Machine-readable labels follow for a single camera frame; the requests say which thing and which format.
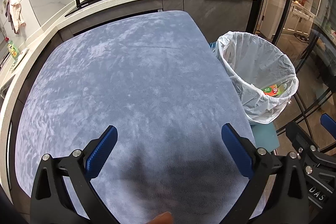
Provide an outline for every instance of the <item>white plastic bag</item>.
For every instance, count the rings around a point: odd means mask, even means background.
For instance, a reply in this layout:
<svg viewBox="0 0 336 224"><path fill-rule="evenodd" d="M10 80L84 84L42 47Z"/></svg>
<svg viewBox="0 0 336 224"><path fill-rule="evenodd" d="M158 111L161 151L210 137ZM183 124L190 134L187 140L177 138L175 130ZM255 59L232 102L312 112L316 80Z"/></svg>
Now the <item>white plastic bag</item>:
<svg viewBox="0 0 336 224"><path fill-rule="evenodd" d="M256 35L228 32L217 40L215 55L235 86L250 124L272 122L299 87L287 55ZM274 84L285 88L276 98L261 90Z"/></svg>

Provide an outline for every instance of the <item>gray cabinet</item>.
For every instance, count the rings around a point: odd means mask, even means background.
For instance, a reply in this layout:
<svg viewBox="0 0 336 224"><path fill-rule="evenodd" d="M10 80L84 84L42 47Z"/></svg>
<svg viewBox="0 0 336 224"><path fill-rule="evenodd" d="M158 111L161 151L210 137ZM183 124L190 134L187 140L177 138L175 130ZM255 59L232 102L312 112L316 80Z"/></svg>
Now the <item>gray cabinet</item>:
<svg viewBox="0 0 336 224"><path fill-rule="evenodd" d="M183 0L183 4L210 43L228 31L246 30L252 0Z"/></svg>
<svg viewBox="0 0 336 224"><path fill-rule="evenodd" d="M228 31L245 31L252 0L136 0L88 15L59 30L63 41L95 26L133 15L163 11L187 12L208 42Z"/></svg>
<svg viewBox="0 0 336 224"><path fill-rule="evenodd" d="M162 8L162 0L135 0L88 15L87 17L71 23L68 28L72 34L77 34L86 29L90 29L93 26L105 22L108 23L114 19Z"/></svg>
<svg viewBox="0 0 336 224"><path fill-rule="evenodd" d="M162 0L164 11L183 11L183 0Z"/></svg>

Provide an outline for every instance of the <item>snack package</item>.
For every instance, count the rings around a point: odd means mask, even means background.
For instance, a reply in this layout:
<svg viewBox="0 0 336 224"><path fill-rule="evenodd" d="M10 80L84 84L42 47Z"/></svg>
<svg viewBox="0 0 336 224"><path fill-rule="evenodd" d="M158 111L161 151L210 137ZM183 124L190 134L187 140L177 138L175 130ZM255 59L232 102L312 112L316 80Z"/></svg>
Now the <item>snack package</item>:
<svg viewBox="0 0 336 224"><path fill-rule="evenodd" d="M283 84L281 84L280 86L278 86L278 94L275 95L274 97L278 97L280 96L281 94L283 94L285 92L285 87Z"/></svg>
<svg viewBox="0 0 336 224"><path fill-rule="evenodd" d="M262 91L266 95L269 95L271 97L276 96L279 93L279 89L278 89L277 85L271 85L271 86L269 86L267 88L262 89Z"/></svg>

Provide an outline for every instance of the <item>towel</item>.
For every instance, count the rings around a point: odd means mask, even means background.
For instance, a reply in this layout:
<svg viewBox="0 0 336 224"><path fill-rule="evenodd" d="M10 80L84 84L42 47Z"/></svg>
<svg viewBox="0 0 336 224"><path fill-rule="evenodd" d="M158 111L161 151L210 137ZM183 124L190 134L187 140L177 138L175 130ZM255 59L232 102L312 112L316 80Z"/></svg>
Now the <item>towel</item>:
<svg viewBox="0 0 336 224"><path fill-rule="evenodd" d="M5 13L5 17L8 18L8 22L10 22L10 25L12 27L12 30L15 32L15 28L14 28L14 24L13 24L13 20L12 20L12 16L11 13L9 11L9 0L7 1L7 5L6 5L6 13Z"/></svg>
<svg viewBox="0 0 336 224"><path fill-rule="evenodd" d="M26 25L21 14L21 4L18 0L9 0L9 4L9 12L14 25L14 32L17 34L19 32L19 27Z"/></svg>

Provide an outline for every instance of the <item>blue gripper pad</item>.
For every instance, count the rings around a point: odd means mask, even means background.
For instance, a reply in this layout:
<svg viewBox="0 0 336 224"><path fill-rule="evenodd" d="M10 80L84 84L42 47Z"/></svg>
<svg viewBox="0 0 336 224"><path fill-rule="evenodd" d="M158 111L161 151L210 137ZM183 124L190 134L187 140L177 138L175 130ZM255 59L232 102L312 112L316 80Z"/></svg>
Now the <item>blue gripper pad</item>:
<svg viewBox="0 0 336 224"><path fill-rule="evenodd" d="M239 172L244 177L252 179L255 162L255 158L252 155L252 151L255 150L253 144L247 138L240 137L229 123L222 127L222 140L235 161Z"/></svg>
<svg viewBox="0 0 336 224"><path fill-rule="evenodd" d="M88 180L98 177L107 158L111 154L118 140L118 131L114 126L109 126L99 139L97 146L86 159L85 162L85 177Z"/></svg>
<svg viewBox="0 0 336 224"><path fill-rule="evenodd" d="M325 113L321 115L320 123L336 140L336 122Z"/></svg>

